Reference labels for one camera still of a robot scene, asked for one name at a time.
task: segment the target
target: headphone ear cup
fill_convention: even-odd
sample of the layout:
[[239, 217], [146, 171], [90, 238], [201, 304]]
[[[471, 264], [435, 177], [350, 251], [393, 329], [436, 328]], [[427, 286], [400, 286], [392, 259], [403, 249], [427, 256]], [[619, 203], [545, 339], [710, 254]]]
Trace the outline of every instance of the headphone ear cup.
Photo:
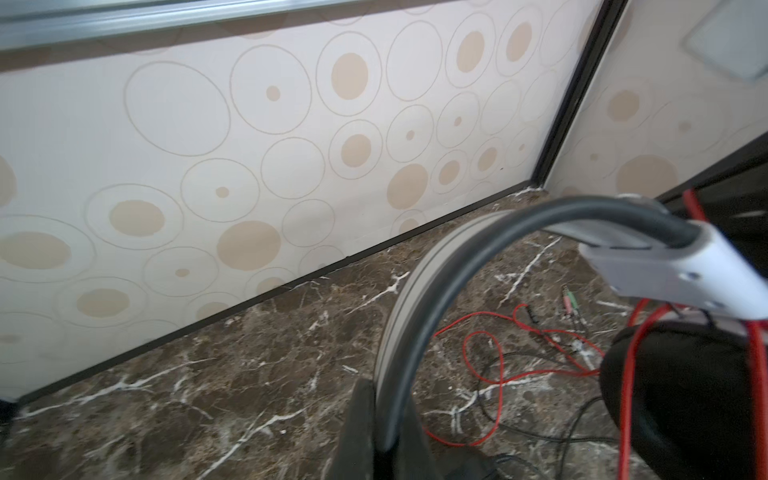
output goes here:
[[[619, 332], [601, 365], [600, 388], [616, 425], [624, 361], [636, 329]], [[659, 322], [637, 352], [632, 407], [632, 448], [662, 480], [754, 478], [744, 336]]]

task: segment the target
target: marble surface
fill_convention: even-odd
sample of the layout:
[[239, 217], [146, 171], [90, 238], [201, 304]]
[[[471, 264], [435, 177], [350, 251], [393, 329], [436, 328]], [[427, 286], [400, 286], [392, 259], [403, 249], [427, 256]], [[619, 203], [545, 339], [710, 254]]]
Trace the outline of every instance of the marble surface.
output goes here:
[[[0, 458], [0, 478], [323, 478], [354, 382], [372, 375], [386, 318], [419, 258], [462, 222], [546, 198], [537, 190], [511, 195], [26, 405]], [[579, 300], [591, 339], [610, 345], [626, 322], [626, 300], [592, 272], [573, 242], [546, 233], [490, 262], [462, 291], [445, 324], [476, 310], [510, 314], [526, 302], [544, 326], [570, 329], [559, 300], [563, 285]], [[481, 438], [492, 425], [462, 361], [462, 341], [477, 329], [494, 333], [506, 352], [551, 355], [539, 339], [501, 319], [471, 319], [433, 340], [414, 398], [426, 427], [453, 442]], [[480, 367], [496, 353], [485, 339], [476, 340], [469, 358]], [[599, 356], [581, 351], [579, 359], [599, 364]], [[547, 365], [525, 356], [507, 364], [508, 373]], [[493, 413], [497, 392], [486, 387], [482, 395]], [[597, 395], [594, 379], [523, 379], [504, 388], [502, 421], [561, 435], [578, 407]], [[617, 431], [598, 403], [576, 434]], [[437, 442], [432, 448], [438, 457], [449, 451]], [[550, 476], [558, 462], [555, 445], [509, 432], [497, 432], [480, 448], [515, 453]], [[609, 445], [573, 445], [564, 478], [614, 478], [616, 453]], [[640, 459], [632, 465], [633, 479], [656, 478]], [[504, 471], [536, 478], [516, 464]]]

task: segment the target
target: black ear cushion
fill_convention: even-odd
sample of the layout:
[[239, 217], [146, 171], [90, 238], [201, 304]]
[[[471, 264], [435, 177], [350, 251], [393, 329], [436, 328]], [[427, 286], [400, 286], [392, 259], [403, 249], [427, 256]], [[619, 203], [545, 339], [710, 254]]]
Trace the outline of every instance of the black ear cushion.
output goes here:
[[[624, 360], [637, 327], [619, 332], [600, 388], [618, 425]], [[658, 323], [637, 352], [632, 448], [663, 480], [751, 480], [754, 444], [746, 338]]]

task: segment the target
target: wall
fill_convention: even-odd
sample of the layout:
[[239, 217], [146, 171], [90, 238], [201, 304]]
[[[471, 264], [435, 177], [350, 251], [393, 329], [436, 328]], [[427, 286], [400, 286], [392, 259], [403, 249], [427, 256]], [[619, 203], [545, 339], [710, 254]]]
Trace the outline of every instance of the wall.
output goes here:
[[595, 3], [375, 2], [5, 55], [0, 396], [527, 180]]
[[717, 3], [629, 4], [548, 190], [655, 197], [768, 131], [768, 80], [731, 79], [681, 47]]

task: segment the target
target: white wallpaper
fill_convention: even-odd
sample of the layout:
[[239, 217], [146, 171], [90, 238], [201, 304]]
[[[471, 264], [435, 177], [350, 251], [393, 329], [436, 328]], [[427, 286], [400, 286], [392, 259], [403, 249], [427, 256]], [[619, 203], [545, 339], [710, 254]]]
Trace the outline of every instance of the white wallpaper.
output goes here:
[[527, 180], [595, 3], [373, 2], [3, 56], [24, 68], [0, 74], [0, 396]]
[[548, 190], [656, 197], [768, 131], [768, 79], [732, 79], [681, 47], [718, 3], [629, 4]]

